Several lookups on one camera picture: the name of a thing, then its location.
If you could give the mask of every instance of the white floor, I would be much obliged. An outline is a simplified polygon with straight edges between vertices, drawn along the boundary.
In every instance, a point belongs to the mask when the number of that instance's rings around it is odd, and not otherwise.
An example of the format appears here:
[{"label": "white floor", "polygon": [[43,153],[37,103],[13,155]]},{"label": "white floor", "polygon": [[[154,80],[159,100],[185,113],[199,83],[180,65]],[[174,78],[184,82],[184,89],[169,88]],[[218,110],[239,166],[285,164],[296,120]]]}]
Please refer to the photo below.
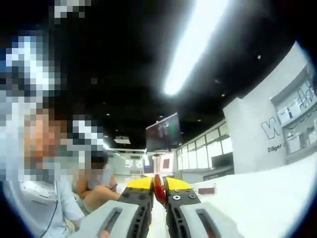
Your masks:
[{"label": "white floor", "polygon": [[[215,195],[199,195],[237,223],[245,238],[282,238],[297,225],[316,192],[317,154],[281,168],[231,175],[193,184],[216,186]],[[148,238],[169,238],[165,210],[154,202]]]}]

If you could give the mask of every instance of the red robot part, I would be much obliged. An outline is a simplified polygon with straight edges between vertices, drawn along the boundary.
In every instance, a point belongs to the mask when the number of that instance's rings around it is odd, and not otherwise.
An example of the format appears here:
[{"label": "red robot part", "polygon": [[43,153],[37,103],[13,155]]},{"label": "red robot part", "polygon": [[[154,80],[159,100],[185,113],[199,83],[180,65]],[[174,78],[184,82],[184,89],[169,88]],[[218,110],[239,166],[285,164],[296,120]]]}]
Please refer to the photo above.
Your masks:
[{"label": "red robot part", "polygon": [[154,194],[157,201],[164,206],[166,201],[165,186],[161,184],[158,174],[154,176]]}]

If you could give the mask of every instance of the gray robot arm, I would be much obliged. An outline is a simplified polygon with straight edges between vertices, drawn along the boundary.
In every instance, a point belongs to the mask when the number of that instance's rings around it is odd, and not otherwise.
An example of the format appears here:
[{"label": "gray robot arm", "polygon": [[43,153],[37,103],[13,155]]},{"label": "gray robot arm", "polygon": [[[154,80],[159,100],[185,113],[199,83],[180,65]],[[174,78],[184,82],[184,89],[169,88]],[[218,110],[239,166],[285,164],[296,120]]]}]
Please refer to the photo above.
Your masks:
[{"label": "gray robot arm", "polygon": [[[192,189],[168,189],[166,223],[171,238],[243,238],[233,220],[208,202],[201,203]],[[151,224],[153,185],[127,187],[119,201],[109,201],[88,215],[71,238],[146,238]]]}]

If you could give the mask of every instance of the yellow robot part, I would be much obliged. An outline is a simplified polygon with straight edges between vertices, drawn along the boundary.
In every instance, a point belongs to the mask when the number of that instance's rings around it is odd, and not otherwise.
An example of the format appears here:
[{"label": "yellow robot part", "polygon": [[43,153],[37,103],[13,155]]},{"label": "yellow robot part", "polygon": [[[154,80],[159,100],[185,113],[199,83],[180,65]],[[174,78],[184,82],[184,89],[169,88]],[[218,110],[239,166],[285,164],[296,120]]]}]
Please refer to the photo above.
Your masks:
[{"label": "yellow robot part", "polygon": [[183,180],[178,180],[175,178],[169,178],[166,177],[167,183],[168,183],[168,189],[169,190],[180,190],[180,189],[191,189],[192,187]]},{"label": "yellow robot part", "polygon": [[150,189],[152,177],[139,178],[128,183],[127,187]]}]

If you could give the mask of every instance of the red object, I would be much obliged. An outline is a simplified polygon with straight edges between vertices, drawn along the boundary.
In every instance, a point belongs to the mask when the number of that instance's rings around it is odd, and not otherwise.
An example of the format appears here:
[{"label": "red object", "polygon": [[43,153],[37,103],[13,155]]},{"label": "red object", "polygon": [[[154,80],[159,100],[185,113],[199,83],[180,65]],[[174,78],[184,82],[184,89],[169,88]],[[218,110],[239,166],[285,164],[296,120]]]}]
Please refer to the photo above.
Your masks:
[{"label": "red object", "polygon": [[168,169],[169,168],[169,159],[166,159],[163,161],[163,169]]},{"label": "red object", "polygon": [[165,186],[161,184],[159,175],[154,175],[154,195],[157,201],[165,205],[166,196],[165,196]]},{"label": "red object", "polygon": [[214,194],[214,187],[198,188],[199,194]]}]

